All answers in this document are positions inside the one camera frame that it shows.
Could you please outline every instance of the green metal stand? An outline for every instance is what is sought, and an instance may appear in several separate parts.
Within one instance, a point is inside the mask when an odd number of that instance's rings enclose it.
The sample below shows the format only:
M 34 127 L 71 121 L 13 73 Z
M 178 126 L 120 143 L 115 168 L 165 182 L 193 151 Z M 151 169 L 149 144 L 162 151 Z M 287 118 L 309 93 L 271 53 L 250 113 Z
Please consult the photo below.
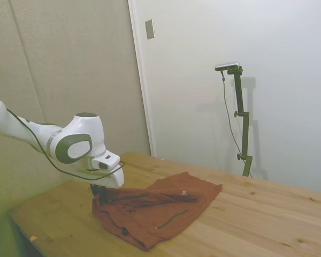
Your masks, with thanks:
M 248 149 L 248 127 L 250 121 L 250 113 L 244 111 L 244 105 L 242 100 L 242 89 L 241 89 L 241 78 L 242 67 L 239 66 L 236 69 L 227 70 L 227 74 L 234 75 L 235 81 L 235 93 L 236 93 L 236 103 L 238 105 L 238 111 L 234 113 L 234 117 L 243 117 L 242 122 L 242 145 L 241 145 L 241 155 L 237 154 L 238 160 L 242 159 L 245 162 L 243 176 L 248 177 L 250 174 L 250 168 L 252 164 L 252 156 L 247 155 Z

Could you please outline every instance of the door frame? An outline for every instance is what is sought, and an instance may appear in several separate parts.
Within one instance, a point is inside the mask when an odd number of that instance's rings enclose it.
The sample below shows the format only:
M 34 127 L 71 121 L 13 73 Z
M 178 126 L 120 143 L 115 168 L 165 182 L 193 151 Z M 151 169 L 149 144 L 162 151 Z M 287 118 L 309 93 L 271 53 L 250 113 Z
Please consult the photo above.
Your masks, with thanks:
M 131 25 L 132 25 L 132 33 L 133 33 L 133 40 L 134 40 L 134 48 L 135 48 L 135 55 L 137 59 L 138 65 L 138 72 L 139 72 L 139 80 L 141 86 L 141 94 L 143 97 L 143 104 L 144 104 L 144 111 L 145 111 L 145 119 L 146 119 L 146 127 L 148 130 L 149 142 L 150 142 L 150 151 L 151 155 L 157 157 L 156 149 L 155 149 L 155 142 L 152 136 L 152 125 L 151 125 L 151 117 L 150 117 L 150 104 L 148 98 L 148 85 L 147 80 L 145 78 L 145 72 L 143 68 L 143 54 L 141 50 L 140 44 L 140 37 L 139 37 L 139 28 L 137 25 L 137 15 L 136 15 L 136 4 L 135 0 L 128 0 L 128 8 L 129 8 L 129 15 L 131 18 Z

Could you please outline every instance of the wooden tabletop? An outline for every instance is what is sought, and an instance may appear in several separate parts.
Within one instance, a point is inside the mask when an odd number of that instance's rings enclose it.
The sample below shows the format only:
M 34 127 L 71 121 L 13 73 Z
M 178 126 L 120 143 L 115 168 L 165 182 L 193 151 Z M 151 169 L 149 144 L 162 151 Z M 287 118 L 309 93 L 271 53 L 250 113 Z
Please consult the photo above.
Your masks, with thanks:
M 45 256 L 321 256 L 321 193 L 139 154 L 122 157 L 124 188 L 188 171 L 223 191 L 185 231 L 144 252 L 91 214 L 89 184 L 70 181 L 11 211 Z

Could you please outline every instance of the wall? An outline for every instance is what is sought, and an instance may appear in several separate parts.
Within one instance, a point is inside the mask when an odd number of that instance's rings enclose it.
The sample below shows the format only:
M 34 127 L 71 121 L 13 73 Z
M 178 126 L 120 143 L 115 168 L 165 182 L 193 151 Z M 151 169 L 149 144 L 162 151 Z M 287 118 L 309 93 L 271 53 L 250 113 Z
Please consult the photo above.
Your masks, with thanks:
M 107 148 L 149 154 L 126 1 L 0 1 L 0 100 L 36 122 L 97 113 Z M 24 256 L 7 210 L 61 183 L 29 145 L 0 137 L 0 256 Z
M 321 0 L 131 3 L 156 156 L 242 174 L 214 71 L 239 61 L 254 177 L 321 191 Z

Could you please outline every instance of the black cable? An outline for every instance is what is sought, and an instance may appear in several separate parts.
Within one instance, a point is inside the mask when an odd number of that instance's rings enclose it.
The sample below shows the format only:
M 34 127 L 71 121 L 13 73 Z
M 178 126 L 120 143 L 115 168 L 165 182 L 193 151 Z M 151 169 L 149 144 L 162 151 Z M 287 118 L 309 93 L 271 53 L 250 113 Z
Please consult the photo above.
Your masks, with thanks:
M 7 109 L 7 111 L 8 111 L 11 115 L 13 115 L 14 118 L 16 118 L 25 128 L 27 128 L 27 129 L 31 132 L 31 134 L 32 134 L 32 135 L 34 136 L 34 138 L 36 139 L 36 141 L 37 141 L 40 149 L 42 150 L 43 154 L 45 155 L 45 157 L 46 157 L 46 158 L 48 159 L 48 161 L 52 164 L 52 166 L 53 166 L 56 170 L 58 170 L 59 172 L 61 172 L 61 173 L 64 173 L 64 174 L 67 174 L 67 175 L 70 175 L 70 176 L 73 176 L 73 177 L 81 178 L 81 179 L 84 179 L 84 180 L 95 181 L 95 180 L 99 180 L 99 179 L 108 177 L 109 175 L 112 175 L 113 173 L 115 173 L 115 172 L 117 172 L 118 170 L 120 170 L 120 169 L 121 169 L 123 166 L 125 166 L 125 164 L 126 164 L 125 162 L 120 161 L 120 163 L 122 163 L 122 166 L 120 166 L 119 168 L 113 170 L 111 173 L 108 173 L 108 174 L 106 174 L 106 175 L 104 175 L 104 176 L 102 176 L 102 177 L 98 177 L 98 178 L 85 178 L 85 177 L 81 177 L 81 176 L 78 176 L 78 175 L 75 175 L 75 174 L 71 174 L 71 173 L 69 173 L 69 172 L 66 172 L 66 171 L 64 171 L 64 170 L 61 170 L 61 169 L 59 169 L 59 168 L 52 162 L 52 160 L 51 160 L 51 159 L 49 158 L 49 156 L 46 154 L 46 152 L 45 152 L 45 150 L 43 149 L 41 143 L 39 142 L 39 139 L 38 139 L 38 137 L 36 136 L 36 134 L 35 134 L 24 122 L 22 122 L 22 120 L 19 119 L 19 117 L 18 117 L 17 115 L 15 115 L 13 111 L 11 111 L 11 110 L 9 110 L 9 109 Z
M 226 102 L 226 89 L 225 89 L 225 77 L 224 77 L 224 72 L 221 71 L 221 75 L 223 76 L 223 84 L 224 84 L 224 101 L 225 101 L 225 107 L 226 107 L 226 111 L 227 111 L 227 117 L 228 117 L 228 124 L 230 126 L 230 131 L 231 131 L 231 134 L 232 134 L 232 137 L 233 137 L 233 140 L 234 140 L 234 143 L 236 145 L 236 147 L 238 148 L 238 152 L 239 154 L 241 155 L 241 151 L 240 151 L 240 148 L 238 146 L 238 143 L 236 142 L 236 139 L 234 137 L 234 133 L 233 133 L 233 130 L 232 130 L 232 125 L 231 125 L 231 118 L 230 118 L 230 112 L 228 111 L 228 107 L 227 107 L 227 102 Z

